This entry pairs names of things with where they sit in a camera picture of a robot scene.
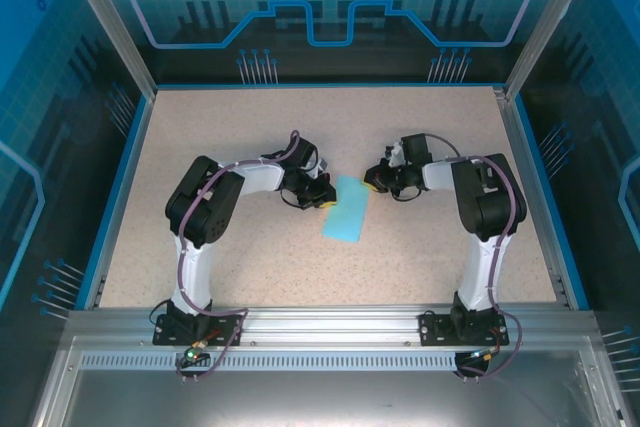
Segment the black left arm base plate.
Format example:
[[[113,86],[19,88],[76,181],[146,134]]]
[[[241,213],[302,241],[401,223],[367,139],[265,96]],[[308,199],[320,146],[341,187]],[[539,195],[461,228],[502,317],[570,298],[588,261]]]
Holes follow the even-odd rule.
[[[240,316],[183,317],[161,314],[155,320],[152,344],[156,346],[188,346],[197,341],[206,341],[208,346],[224,346],[229,340],[231,345],[239,344],[239,334],[234,328],[239,325]]]

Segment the light blue cloth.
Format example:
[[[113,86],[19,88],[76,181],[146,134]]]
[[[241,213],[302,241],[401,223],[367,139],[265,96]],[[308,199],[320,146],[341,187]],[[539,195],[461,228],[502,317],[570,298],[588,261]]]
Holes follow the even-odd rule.
[[[364,225],[370,189],[358,178],[340,176],[336,192],[337,202],[329,208],[322,235],[356,243]]]

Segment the aluminium frame post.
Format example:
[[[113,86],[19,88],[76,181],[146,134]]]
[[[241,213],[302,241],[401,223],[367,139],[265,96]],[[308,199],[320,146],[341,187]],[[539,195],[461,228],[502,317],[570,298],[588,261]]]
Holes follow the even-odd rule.
[[[154,101],[157,86],[112,0],[87,0],[141,93]]]
[[[505,83],[504,97],[509,103],[515,103],[516,96],[520,93],[527,78],[533,71],[557,26],[566,15],[572,1],[548,0]]]

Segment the blue table edge trim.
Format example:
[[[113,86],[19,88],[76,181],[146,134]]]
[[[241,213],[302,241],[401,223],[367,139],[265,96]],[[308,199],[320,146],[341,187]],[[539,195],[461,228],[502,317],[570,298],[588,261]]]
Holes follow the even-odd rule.
[[[529,164],[529,191],[533,200],[533,222],[547,267],[559,278],[566,303],[572,310],[590,309],[577,264],[571,250],[542,154],[526,112],[517,95],[513,101],[515,121],[523,142],[523,155]]]
[[[76,296],[74,310],[93,309],[96,300],[101,296],[101,287],[113,257],[135,170],[149,126],[153,105],[154,102],[145,96],[139,101],[89,256],[79,293]]]

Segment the aluminium side rail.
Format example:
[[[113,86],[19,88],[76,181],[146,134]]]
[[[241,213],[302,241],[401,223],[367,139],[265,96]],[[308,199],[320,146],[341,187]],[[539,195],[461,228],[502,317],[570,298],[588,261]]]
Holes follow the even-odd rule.
[[[502,89],[494,90],[506,135],[520,176],[522,193],[528,206],[528,218],[532,221],[536,237],[551,281],[555,304],[573,310],[572,287],[567,285],[566,262],[556,237],[550,210],[538,175],[532,150],[517,107],[507,99]]]

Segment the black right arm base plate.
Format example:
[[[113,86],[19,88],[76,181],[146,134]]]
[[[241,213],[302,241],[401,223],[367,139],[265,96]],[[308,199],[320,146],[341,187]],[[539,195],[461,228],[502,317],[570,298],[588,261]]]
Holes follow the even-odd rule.
[[[423,347],[510,344],[504,317],[491,309],[468,314],[425,311],[418,317],[418,334]]]

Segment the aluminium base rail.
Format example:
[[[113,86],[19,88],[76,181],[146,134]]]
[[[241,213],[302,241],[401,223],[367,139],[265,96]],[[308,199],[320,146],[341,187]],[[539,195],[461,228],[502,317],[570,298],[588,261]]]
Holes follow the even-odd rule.
[[[502,307],[522,325],[525,350],[577,350],[599,341],[591,311],[558,303],[515,303]],[[244,350],[416,349],[418,316],[446,313],[444,304],[250,309],[240,347]],[[151,345],[153,327],[142,308],[74,311],[61,343],[84,349],[142,349]]]

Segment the metal tray panel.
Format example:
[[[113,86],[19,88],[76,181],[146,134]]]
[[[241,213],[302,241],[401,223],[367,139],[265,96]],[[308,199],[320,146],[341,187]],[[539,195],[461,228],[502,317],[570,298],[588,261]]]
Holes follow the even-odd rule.
[[[86,371],[60,351],[28,427],[640,427],[606,355],[519,353],[501,373]]]

